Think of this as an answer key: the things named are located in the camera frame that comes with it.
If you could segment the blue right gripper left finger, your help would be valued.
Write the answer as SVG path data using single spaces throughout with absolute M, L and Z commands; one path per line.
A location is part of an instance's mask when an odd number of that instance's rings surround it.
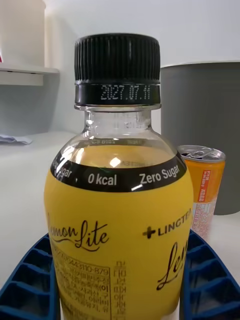
M 49 235 L 23 256 L 0 290 L 0 319 L 59 320 L 60 297 Z

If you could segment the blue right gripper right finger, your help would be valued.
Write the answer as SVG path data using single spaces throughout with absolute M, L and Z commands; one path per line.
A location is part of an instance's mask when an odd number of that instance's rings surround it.
M 181 285 L 179 319 L 240 319 L 240 286 L 212 247 L 192 230 Z

